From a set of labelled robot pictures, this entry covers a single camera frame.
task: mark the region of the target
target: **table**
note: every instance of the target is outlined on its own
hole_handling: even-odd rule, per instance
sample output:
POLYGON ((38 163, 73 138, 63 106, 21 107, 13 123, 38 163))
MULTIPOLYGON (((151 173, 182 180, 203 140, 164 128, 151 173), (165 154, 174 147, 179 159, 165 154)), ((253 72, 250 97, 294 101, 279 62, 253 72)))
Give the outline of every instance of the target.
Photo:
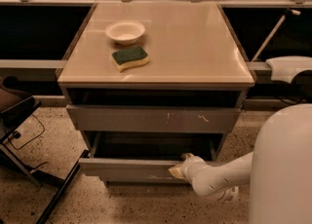
POLYGON ((216 2, 101 2, 58 83, 91 151, 80 165, 109 182, 181 183, 179 155, 215 161, 254 84, 216 2), (105 27, 138 20, 148 64, 119 73, 105 27))

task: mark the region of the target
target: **bowl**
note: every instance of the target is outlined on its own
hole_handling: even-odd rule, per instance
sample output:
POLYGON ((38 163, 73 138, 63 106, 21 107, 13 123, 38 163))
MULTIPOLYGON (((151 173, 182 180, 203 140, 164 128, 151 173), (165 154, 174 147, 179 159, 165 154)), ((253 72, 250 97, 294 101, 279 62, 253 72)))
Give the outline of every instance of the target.
POLYGON ((116 21, 105 28, 107 37, 123 46, 134 44, 144 32, 144 25, 134 20, 116 21))

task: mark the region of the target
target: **sponge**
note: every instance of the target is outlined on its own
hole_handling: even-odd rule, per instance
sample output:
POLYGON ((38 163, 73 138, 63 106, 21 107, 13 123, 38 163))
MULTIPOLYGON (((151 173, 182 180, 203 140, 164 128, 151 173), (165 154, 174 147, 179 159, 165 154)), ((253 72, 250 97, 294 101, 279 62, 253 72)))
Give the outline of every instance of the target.
POLYGON ((147 52, 141 46, 117 51, 112 56, 112 61, 119 72, 128 68, 142 66, 149 61, 147 52))

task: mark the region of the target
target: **beige countertop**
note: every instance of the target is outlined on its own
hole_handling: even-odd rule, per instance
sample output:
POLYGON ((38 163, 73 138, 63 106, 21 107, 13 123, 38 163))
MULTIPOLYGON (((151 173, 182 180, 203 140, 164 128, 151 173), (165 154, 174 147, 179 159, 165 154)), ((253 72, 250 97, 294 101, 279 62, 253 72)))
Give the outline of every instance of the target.
POLYGON ((254 79, 215 2, 103 2, 97 5, 58 81, 61 85, 100 83, 200 83, 250 86, 254 79), (149 55, 142 67, 118 72, 105 27, 137 20, 146 32, 137 44, 149 55))

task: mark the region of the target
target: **open drawer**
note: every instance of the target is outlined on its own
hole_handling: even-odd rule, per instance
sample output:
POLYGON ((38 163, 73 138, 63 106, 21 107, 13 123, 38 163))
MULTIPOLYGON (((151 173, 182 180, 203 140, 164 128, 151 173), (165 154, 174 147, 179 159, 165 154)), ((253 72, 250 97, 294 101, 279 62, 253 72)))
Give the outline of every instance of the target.
POLYGON ((239 108, 68 105, 78 131, 232 132, 239 108))
POLYGON ((180 163, 182 153, 211 162, 224 138, 222 134, 104 132, 94 136, 91 158, 80 159, 82 171, 107 182, 185 183, 168 168, 180 163))

